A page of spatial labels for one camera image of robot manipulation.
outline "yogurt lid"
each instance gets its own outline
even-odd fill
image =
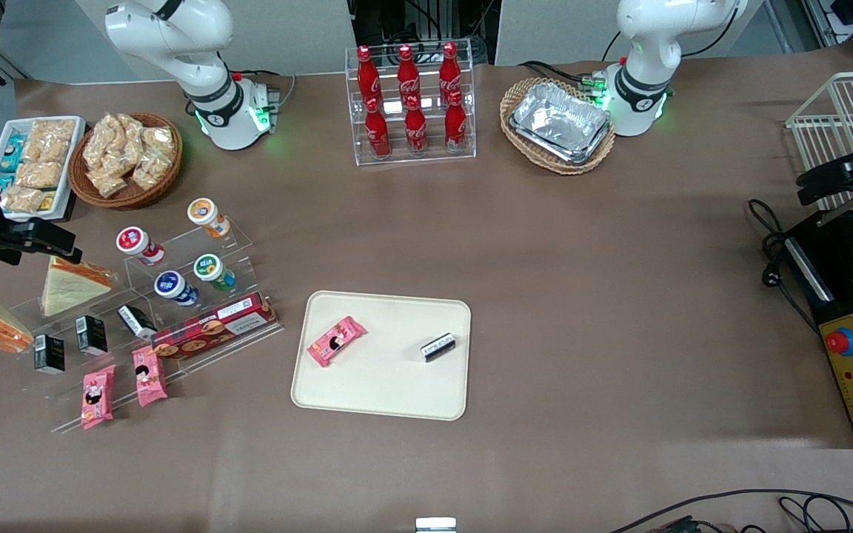
[[[219,210],[216,209],[216,204],[209,198],[197,198],[193,202],[190,202],[190,206],[187,208],[187,216],[200,226],[213,222],[218,213]]]
[[[219,276],[223,275],[224,270],[226,269],[223,267],[223,262],[211,253],[199,256],[199,259],[196,260],[196,265],[193,267],[196,276],[204,282],[213,282],[219,279]]]
[[[142,253],[149,242],[150,237],[137,226],[125,227],[118,233],[118,249],[128,255]]]
[[[156,289],[156,294],[164,298],[172,298],[179,293],[183,292],[187,286],[187,281],[183,279],[183,276],[180,276],[179,272],[175,270],[167,270],[166,272],[160,273],[159,276],[156,277],[156,283],[153,284],[153,288]]]

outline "yogurt cup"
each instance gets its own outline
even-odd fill
[[[209,198],[197,198],[190,202],[187,216],[190,217],[190,222],[204,227],[210,237],[218,239],[230,232],[230,222],[223,215],[219,215],[216,202]]]
[[[162,246],[153,242],[150,236],[137,226],[125,227],[118,233],[118,249],[137,257],[147,267],[159,264],[166,254]]]
[[[199,300],[199,290],[188,284],[176,270],[167,270],[156,277],[153,284],[156,294],[167,300],[175,301],[179,306],[189,307]]]
[[[233,290],[236,275],[226,268],[219,257],[207,253],[199,256],[193,266],[193,272],[200,281],[213,285],[216,290]]]

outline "acrylic bottle rack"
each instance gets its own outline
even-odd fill
[[[463,111],[466,113],[466,146],[459,154],[446,151],[446,108],[440,105],[440,65],[443,64],[443,44],[448,41],[411,43],[413,61],[420,72],[420,105],[426,117],[426,154],[414,158],[407,149],[405,113],[400,103],[397,87],[397,65],[400,64],[399,44],[382,44],[370,47],[370,61],[380,73],[381,93],[384,97],[382,112],[387,120],[387,131],[392,154],[379,161],[373,156],[368,142],[364,119],[367,111],[358,89],[358,48],[345,50],[345,78],[348,87],[348,113],[351,118],[355,162],[358,166],[430,159],[474,158],[476,156],[476,81],[473,75],[473,48],[470,40],[456,39],[460,64],[460,91],[463,92]]]
[[[173,324],[192,318],[217,306],[223,306],[246,294],[260,291],[258,278],[252,267],[250,256],[252,241],[239,227],[226,236],[214,239],[202,227],[160,243],[167,254],[163,263],[145,266],[140,260],[131,257],[116,267],[118,279],[115,288],[98,299],[74,307],[52,317],[41,316],[40,299],[26,301],[11,308],[11,312],[26,325],[33,335],[47,334],[64,340],[64,372],[48,375],[34,369],[33,354],[30,350],[17,355],[20,365],[21,388],[28,394],[50,399],[54,412],[52,432],[68,432],[81,425],[81,385],[84,375],[115,364],[114,409],[136,400],[136,380],[133,374],[132,351],[149,344],[133,333],[122,323],[118,316],[121,306],[138,307],[147,314],[157,326],[157,331]],[[227,269],[233,271],[236,283],[233,289],[219,291],[208,283],[201,282],[193,274],[193,264],[200,255],[213,253],[222,259]],[[195,306],[180,307],[175,301],[160,298],[153,290],[156,276],[164,270],[176,270],[187,282],[199,289],[199,301]],[[78,351],[75,334],[75,319],[90,315],[104,321],[107,334],[108,353],[104,355],[86,355]],[[207,350],[193,358],[174,361],[162,358],[166,382],[185,378],[222,358],[228,357],[243,348],[263,340],[282,330],[280,321],[264,324],[248,331],[240,337]]]

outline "table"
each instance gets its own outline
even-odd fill
[[[78,204],[65,226],[87,260],[119,261],[111,238],[126,224],[175,235],[187,202],[213,197],[256,242],[287,331],[180,382],[177,398],[67,435],[48,433],[0,354],[0,530],[409,531],[450,515],[464,532],[609,531],[746,486],[853,498],[825,355],[761,286],[762,230],[745,213],[756,196],[786,225],[806,215],[783,121],[842,70],[853,47],[685,61],[653,129],[577,178],[532,166],[498,130],[521,68],[478,70],[476,161],[364,169],[341,76],[298,80],[278,134],[241,152],[204,139],[170,82],[21,82],[21,115],[151,111],[183,132],[183,178],[162,202]],[[39,293],[46,263],[0,266],[0,301]],[[463,418],[295,407],[298,332],[319,289],[466,301]],[[765,496],[687,510],[784,524]]]

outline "white tray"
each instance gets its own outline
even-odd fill
[[[321,368],[307,347],[346,316],[368,333]],[[456,420],[466,409],[471,317],[459,300],[318,291],[305,309],[292,401],[308,409]],[[420,347],[446,333],[456,347],[424,362]]]
[[[71,196],[71,186],[68,185],[68,165],[71,162],[71,154],[74,152],[75,146],[78,146],[78,142],[84,136],[84,119],[81,117],[59,115],[58,117],[17,118],[14,121],[6,122],[0,136],[0,164],[2,163],[2,155],[6,151],[6,143],[9,142],[9,137],[15,134],[28,135],[31,132],[31,124],[39,118],[55,119],[55,121],[57,119],[70,118],[75,122],[74,133],[71,134],[71,142],[68,143],[68,153],[64,156],[64,166],[61,167],[61,179],[58,180],[58,189],[55,190],[55,201],[51,204],[51,209],[40,210],[35,215],[25,215],[19,212],[3,213],[4,217],[9,220],[25,222],[33,216],[37,216],[43,220],[59,219],[64,216],[64,210],[68,206],[68,197]]]

